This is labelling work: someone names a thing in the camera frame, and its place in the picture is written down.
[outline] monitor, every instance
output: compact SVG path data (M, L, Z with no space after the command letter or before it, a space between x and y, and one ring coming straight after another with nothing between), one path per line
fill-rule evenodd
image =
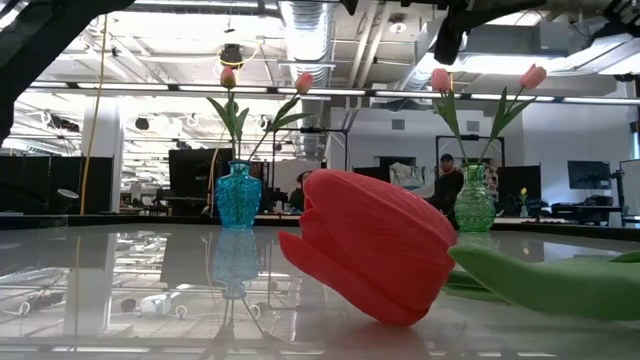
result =
M568 168L571 189L611 189L611 168L608 161L569 161Z

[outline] person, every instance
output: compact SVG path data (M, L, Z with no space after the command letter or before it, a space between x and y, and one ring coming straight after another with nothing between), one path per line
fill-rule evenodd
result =
M304 182L311 175L311 171L305 171L296 178L296 189L289 196L289 204L294 212L304 211Z
M453 212L456 196L464 184L464 175L455 167L451 154L440 157L440 176L436 179L433 196L429 203L445 215Z

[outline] pink tulip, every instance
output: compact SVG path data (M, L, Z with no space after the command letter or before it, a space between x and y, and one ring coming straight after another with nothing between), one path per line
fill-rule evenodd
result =
M542 66L531 65L524 75L520 78L520 86L525 89L535 89L547 77L547 70Z
M296 90L298 91L298 94L306 94L309 92L309 89L311 89L312 85L313 75L309 73L303 73L298 77L298 80L296 81Z
M233 69L230 66L225 66L220 75L220 85L231 90L236 87L236 77L233 74Z
M447 70L437 68L433 70L431 74L431 87L434 91L446 93L451 90L451 80L449 79L449 73Z

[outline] vase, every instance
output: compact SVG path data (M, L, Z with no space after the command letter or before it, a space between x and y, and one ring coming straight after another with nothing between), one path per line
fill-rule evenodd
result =
M529 217L529 211L527 211L526 205L520 207L520 217Z
M484 184L484 165L464 168L464 185L454 207L461 232L487 232L496 217L493 198Z
M225 228L247 229L258 213L262 182L249 176L248 161L231 161L229 166L231 174L216 181L218 215Z

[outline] red tulip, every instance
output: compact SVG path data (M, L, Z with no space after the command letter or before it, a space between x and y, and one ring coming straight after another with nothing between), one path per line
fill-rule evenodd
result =
M231 90L236 87L236 77L233 74L233 69L230 66L225 66L220 75L220 85Z
M431 74L431 87L434 91L449 92L451 90L451 80L449 79L449 73L447 70L437 68L433 70Z
M526 89L535 89L546 77L547 70L542 66L536 66L536 64L533 64L520 78L520 86Z
M296 90L298 91L298 94L306 94L309 92L309 89L311 89L312 85L313 75L309 73L303 73L298 77L298 80L296 81Z
M351 172L316 170L304 192L302 235L279 234L285 258L385 324L420 320L454 266L449 221L405 189Z

